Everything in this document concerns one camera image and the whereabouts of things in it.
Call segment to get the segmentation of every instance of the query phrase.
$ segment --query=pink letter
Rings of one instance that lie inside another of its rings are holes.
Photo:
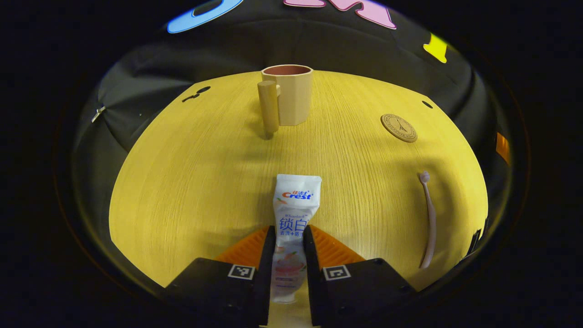
[[[294,7],[323,7],[326,2],[322,0],[283,0],[283,3]]]
[[[388,27],[390,29],[396,30],[395,24],[391,21],[391,15],[389,14],[389,9],[379,5],[376,2],[370,0],[329,0],[334,7],[340,11],[347,11],[355,4],[362,4],[362,9],[356,11],[356,14],[360,17],[370,20],[373,23]]]

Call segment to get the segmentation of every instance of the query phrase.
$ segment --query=mug handle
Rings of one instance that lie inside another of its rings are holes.
[[[278,96],[281,91],[275,81],[262,81],[257,84],[259,104],[263,116],[263,128],[268,138],[279,129]]]

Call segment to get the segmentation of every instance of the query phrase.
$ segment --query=cork coaster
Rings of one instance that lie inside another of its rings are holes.
[[[381,116],[381,122],[392,135],[406,141],[415,142],[417,140],[417,132],[409,124],[409,122],[400,118],[397,115],[385,114]]]

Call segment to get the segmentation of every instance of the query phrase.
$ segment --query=yellow table surface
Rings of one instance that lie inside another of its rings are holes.
[[[278,173],[322,177],[310,221],[366,259],[382,257],[421,290],[466,254],[487,194],[463,135],[431,99],[400,86],[315,71],[308,120],[264,137],[259,72],[194,84],[148,126],[126,158],[110,204],[111,238],[148,277],[168,285],[197,257],[212,259],[274,225]],[[182,102],[204,86],[196,99]],[[431,104],[432,109],[422,103]],[[403,142],[381,124],[407,120]],[[418,173],[428,171],[436,252],[420,269],[429,221]],[[270,327],[310,327],[307,282],[292,305],[271,304]]]

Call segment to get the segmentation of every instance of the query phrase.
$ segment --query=beige mug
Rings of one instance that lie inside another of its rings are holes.
[[[257,84],[266,132],[279,126],[298,125],[310,114],[312,73],[308,66],[277,65],[261,71]]]

